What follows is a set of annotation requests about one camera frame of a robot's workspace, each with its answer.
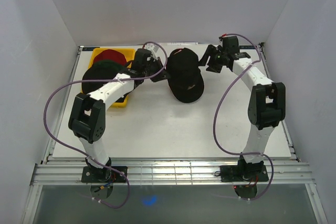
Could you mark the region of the black cap gold logo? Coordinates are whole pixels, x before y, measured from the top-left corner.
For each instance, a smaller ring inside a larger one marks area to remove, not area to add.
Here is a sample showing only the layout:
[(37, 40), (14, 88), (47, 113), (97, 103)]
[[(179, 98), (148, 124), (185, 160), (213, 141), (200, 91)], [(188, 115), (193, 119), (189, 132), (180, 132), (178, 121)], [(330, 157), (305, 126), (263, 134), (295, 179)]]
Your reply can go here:
[(171, 75), (169, 87), (177, 100), (182, 103), (197, 101), (204, 92), (204, 80), (198, 67), (198, 55), (188, 49), (170, 53), (166, 71)]

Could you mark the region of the black NY baseball cap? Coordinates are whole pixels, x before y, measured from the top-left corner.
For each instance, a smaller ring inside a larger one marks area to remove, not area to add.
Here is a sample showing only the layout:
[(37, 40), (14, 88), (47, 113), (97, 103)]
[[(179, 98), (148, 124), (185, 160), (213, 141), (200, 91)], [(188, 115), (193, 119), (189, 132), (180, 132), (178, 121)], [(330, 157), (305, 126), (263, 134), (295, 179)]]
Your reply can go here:
[(91, 66), (82, 77), (82, 93), (88, 94), (92, 91), (98, 90), (107, 83), (106, 80), (114, 79), (117, 74), (125, 69), (126, 67), (123, 67), (122, 69), (116, 69)]

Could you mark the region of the pink LA baseball cap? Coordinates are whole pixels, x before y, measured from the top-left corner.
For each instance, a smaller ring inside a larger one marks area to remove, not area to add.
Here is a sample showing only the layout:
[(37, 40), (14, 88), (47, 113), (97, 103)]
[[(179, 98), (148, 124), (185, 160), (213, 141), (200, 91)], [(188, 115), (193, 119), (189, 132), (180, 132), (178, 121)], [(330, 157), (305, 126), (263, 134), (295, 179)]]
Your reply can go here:
[(176, 53), (178, 53), (178, 52), (180, 52), (180, 51), (182, 51), (183, 50), (183, 48), (177, 48), (177, 49), (175, 49), (173, 52), (176, 54)]

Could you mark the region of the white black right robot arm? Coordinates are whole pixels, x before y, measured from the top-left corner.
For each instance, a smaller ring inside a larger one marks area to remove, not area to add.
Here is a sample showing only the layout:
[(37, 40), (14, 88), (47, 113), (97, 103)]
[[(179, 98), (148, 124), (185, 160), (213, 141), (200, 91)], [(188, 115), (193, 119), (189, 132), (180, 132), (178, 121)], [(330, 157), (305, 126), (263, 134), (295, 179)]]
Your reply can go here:
[(223, 34), (221, 45), (208, 45), (199, 61), (208, 72), (220, 73), (228, 68), (250, 91), (247, 108), (251, 123), (246, 146), (240, 153), (236, 171), (242, 180), (250, 180), (261, 173), (264, 166), (265, 148), (271, 133), (284, 120), (286, 115), (286, 87), (282, 82), (273, 82), (255, 65), (262, 57), (253, 61), (246, 52), (241, 52), (239, 34)]

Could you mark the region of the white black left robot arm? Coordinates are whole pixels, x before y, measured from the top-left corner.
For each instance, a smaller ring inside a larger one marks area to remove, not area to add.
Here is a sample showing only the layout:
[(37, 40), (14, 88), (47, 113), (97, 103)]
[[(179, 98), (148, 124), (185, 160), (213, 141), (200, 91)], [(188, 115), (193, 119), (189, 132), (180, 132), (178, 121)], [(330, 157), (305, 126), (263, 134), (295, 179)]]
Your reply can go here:
[(83, 75), (81, 92), (73, 102), (68, 127), (82, 143), (87, 153), (87, 171), (95, 181), (111, 181), (111, 170), (102, 136), (106, 129), (106, 111), (143, 83), (166, 80), (167, 72), (153, 49), (140, 48), (131, 60), (115, 50), (98, 54)]

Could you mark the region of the red baseball cap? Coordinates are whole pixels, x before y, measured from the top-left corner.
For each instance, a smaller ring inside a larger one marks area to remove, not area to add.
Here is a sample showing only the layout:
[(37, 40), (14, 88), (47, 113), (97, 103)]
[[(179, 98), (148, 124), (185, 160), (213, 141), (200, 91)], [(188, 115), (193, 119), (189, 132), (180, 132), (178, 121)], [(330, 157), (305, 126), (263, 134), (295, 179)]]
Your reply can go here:
[(116, 50), (113, 50), (113, 49), (107, 49), (99, 53), (97, 56), (95, 56), (93, 63), (103, 61), (103, 60), (114, 61), (123, 66), (127, 63), (127, 60), (124, 54)]

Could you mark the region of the dark green NY cap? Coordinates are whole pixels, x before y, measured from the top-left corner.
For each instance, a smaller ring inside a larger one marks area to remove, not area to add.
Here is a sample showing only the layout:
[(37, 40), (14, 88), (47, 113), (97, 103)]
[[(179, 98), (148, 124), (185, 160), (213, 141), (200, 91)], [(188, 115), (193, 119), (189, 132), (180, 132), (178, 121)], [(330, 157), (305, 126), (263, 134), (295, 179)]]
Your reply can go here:
[(101, 68), (116, 68), (116, 69), (122, 69), (124, 67), (122, 64), (119, 64), (118, 62), (112, 60), (97, 61), (92, 66)]

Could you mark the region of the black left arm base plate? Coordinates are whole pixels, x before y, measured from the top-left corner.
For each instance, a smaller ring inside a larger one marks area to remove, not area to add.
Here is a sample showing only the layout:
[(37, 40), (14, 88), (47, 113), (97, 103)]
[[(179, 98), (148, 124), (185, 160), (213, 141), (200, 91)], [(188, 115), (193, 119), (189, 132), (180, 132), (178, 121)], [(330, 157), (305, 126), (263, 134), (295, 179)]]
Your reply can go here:
[(85, 166), (81, 175), (82, 183), (125, 183), (126, 179), (115, 171)]

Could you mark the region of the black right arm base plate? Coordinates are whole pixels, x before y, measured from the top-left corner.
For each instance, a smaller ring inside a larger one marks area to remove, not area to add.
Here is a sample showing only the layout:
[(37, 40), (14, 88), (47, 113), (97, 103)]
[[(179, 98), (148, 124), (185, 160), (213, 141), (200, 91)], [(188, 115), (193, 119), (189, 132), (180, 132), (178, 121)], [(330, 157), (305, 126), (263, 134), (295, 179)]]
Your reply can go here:
[(248, 182), (255, 181), (256, 178), (259, 182), (268, 182), (269, 176), (265, 165), (261, 170), (243, 172), (238, 168), (238, 165), (222, 165), (219, 167), (219, 177), (221, 182)]

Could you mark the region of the aluminium table frame rail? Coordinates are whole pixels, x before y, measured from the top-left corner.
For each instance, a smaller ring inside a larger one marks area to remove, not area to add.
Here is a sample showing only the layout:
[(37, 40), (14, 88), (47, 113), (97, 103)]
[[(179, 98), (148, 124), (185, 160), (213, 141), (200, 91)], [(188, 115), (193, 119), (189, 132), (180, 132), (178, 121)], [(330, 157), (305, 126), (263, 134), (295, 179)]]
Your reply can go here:
[[(218, 160), (119, 160), (115, 166), (127, 168), (131, 185), (218, 185), (220, 166), (235, 165), (236, 159)], [(313, 184), (315, 178), (308, 163), (294, 159), (265, 161), (273, 184)], [(90, 185), (93, 174), (84, 161), (47, 161), (36, 165), (31, 185)]]

